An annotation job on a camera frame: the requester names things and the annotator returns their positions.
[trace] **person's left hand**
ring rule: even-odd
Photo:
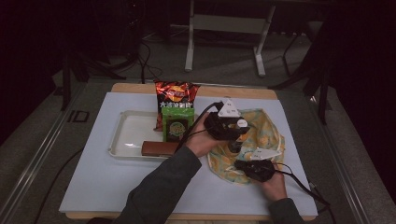
[[[201,117],[190,133],[192,136],[186,142],[186,147],[188,147],[198,158],[209,153],[213,147],[219,144],[227,143],[227,141],[219,141],[214,139],[207,131],[204,131],[204,121],[208,115],[209,113],[205,113]]]

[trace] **snack package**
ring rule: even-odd
[[[193,123],[193,108],[163,107],[163,141],[179,142]]]
[[[155,81],[157,92],[158,116],[157,124],[154,131],[163,130],[163,113],[164,107],[193,108],[195,96],[198,92],[199,85],[190,82],[166,82]]]

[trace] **yellow patterned bag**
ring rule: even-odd
[[[220,178],[236,183],[249,184],[250,179],[241,171],[233,167],[236,160],[250,161],[250,156],[257,148],[277,150],[280,155],[273,158],[273,161],[283,162],[285,151],[285,138],[281,135],[275,124],[270,120],[263,109],[240,110],[241,116],[247,121],[250,130],[247,132],[247,139],[242,144],[239,153],[232,153],[227,145],[217,146],[208,154],[208,163],[213,173]]]

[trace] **red snack bag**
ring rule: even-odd
[[[181,81],[155,81],[158,116],[154,131],[163,130],[163,107],[193,108],[199,85]]]

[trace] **white desk frame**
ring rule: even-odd
[[[253,48],[253,53],[256,60],[258,75],[259,77],[264,77],[265,69],[262,61],[262,47],[264,45],[265,38],[268,35],[268,30],[274,16],[275,9],[275,6],[270,7],[266,19],[212,16],[194,14],[194,0],[190,0],[189,46],[187,48],[185,71],[192,71],[194,30],[212,30],[261,35],[258,46]]]

